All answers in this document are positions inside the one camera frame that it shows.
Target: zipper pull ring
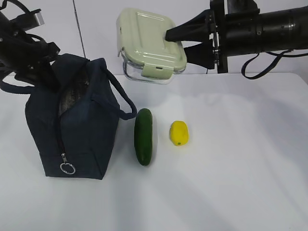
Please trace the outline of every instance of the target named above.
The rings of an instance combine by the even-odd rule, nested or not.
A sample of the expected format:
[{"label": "zipper pull ring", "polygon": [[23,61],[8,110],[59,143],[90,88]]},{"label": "zipper pull ring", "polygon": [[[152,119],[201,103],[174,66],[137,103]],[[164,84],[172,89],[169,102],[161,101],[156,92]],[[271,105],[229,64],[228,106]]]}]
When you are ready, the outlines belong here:
[{"label": "zipper pull ring", "polygon": [[63,159],[63,163],[65,164],[67,162],[67,158],[65,156],[65,153],[62,153],[61,156],[62,156],[62,159]]},{"label": "zipper pull ring", "polygon": [[[61,157],[62,157],[62,159],[63,159],[63,163],[60,164],[60,169],[61,169],[61,171],[64,172],[64,173],[66,173],[66,174],[68,174],[68,175],[73,175],[73,174],[76,172],[76,169],[75,169],[74,165],[72,165],[71,163],[68,163],[68,162],[67,162],[67,158],[66,158],[66,154],[65,154],[65,153],[62,153],[62,154],[61,154]],[[66,166],[66,165],[70,166],[70,167],[72,168],[72,171],[69,171],[69,172],[66,171],[66,170],[63,168],[63,167]]]}]

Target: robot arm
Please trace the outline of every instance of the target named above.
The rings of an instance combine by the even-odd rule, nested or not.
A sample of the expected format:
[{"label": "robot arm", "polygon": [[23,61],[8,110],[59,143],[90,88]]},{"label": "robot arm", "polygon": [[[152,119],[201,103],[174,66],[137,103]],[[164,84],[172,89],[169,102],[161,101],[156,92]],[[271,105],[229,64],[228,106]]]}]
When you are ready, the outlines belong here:
[{"label": "robot arm", "polygon": [[0,12],[0,79],[15,72],[17,80],[33,85],[40,82],[57,91],[60,84],[50,62],[56,59],[60,49],[53,42],[47,43],[41,37],[25,32],[44,24],[40,9],[29,11],[17,0],[4,0],[0,10],[6,8],[8,1],[25,13],[8,20]]},{"label": "robot arm", "polygon": [[[229,0],[228,10],[225,14],[224,0],[211,0],[209,10],[168,30],[166,40],[201,42],[185,48],[187,61],[207,69],[217,65],[218,73],[228,72],[229,56],[262,52],[277,56],[258,77],[272,70],[281,58],[294,57],[286,53],[308,49],[308,6],[260,14],[253,0]],[[243,75],[251,61],[243,66]]]}]

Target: dark blue bag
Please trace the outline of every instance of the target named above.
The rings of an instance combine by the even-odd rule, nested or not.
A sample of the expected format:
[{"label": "dark blue bag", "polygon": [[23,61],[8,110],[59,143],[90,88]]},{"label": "dark blue bag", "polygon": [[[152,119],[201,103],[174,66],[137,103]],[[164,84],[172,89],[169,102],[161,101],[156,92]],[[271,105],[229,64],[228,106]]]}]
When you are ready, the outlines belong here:
[{"label": "dark blue bag", "polygon": [[[6,92],[31,94],[26,103],[26,120],[46,176],[101,180],[119,118],[134,118],[136,107],[107,70],[104,59],[90,62],[64,54],[52,69],[61,83],[57,93],[41,84],[18,87],[2,81],[0,87]],[[109,82],[130,105],[131,113],[120,110]]]}]

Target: black strap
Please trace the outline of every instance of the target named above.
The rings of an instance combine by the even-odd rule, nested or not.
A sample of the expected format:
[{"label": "black strap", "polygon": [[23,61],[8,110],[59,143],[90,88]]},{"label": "black strap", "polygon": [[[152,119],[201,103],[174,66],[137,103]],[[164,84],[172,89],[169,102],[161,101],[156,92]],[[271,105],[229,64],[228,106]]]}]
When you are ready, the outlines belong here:
[{"label": "black strap", "polygon": [[254,57],[254,58],[248,60],[248,61],[243,65],[243,67],[242,67],[242,75],[243,75],[244,77],[246,77],[247,79],[251,79],[251,80],[261,78],[262,76],[266,75],[268,72],[270,72],[272,69],[274,69],[274,68],[277,66],[277,64],[279,63],[279,61],[283,58],[284,54],[289,53],[289,52],[291,52],[291,51],[292,51],[292,50],[287,50],[287,51],[283,51],[283,52],[281,52],[280,54],[278,54],[277,57],[274,59],[274,61],[273,61],[264,71],[262,71],[261,73],[257,74],[256,76],[253,76],[253,77],[248,77],[248,76],[246,76],[246,68],[247,68],[247,66],[248,66],[252,61],[254,61],[254,60],[260,55],[260,53],[259,53],[259,54],[256,55],[256,57]]},{"label": "black strap", "polygon": [[107,68],[101,67],[101,70],[106,73],[111,84],[120,93],[123,99],[130,105],[131,113],[126,113],[122,111],[121,109],[118,109],[112,103],[110,103],[107,99],[103,98],[99,94],[93,94],[92,99],[96,101],[97,103],[99,103],[101,106],[108,108],[110,111],[117,114],[123,120],[129,120],[129,119],[136,117],[137,108],[135,104],[132,102],[132,100],[130,100],[130,98],[126,95],[124,89],[122,88],[121,84],[117,81],[116,77],[114,77],[114,75]]},{"label": "black strap", "polygon": [[8,93],[13,93],[13,94],[31,94],[34,87],[32,87],[32,86],[26,86],[26,87],[15,86],[15,85],[3,82],[3,79],[1,79],[0,80],[0,89],[2,91],[8,92]]}]

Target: metal ring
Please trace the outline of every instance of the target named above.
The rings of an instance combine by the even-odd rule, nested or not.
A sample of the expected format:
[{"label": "metal ring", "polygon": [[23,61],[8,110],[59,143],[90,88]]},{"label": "metal ring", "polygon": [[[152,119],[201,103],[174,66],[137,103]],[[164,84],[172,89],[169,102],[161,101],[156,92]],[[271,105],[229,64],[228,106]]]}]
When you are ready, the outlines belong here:
[{"label": "metal ring", "polygon": [[[65,170],[63,169],[63,165],[69,165],[69,166],[73,169],[73,172],[65,171]],[[62,164],[60,164],[60,169],[61,169],[62,172],[66,173],[66,174],[68,174],[68,175],[73,175],[73,174],[76,172],[76,169],[75,169],[74,165],[72,165],[72,164],[70,164],[70,163],[62,163]]]}]

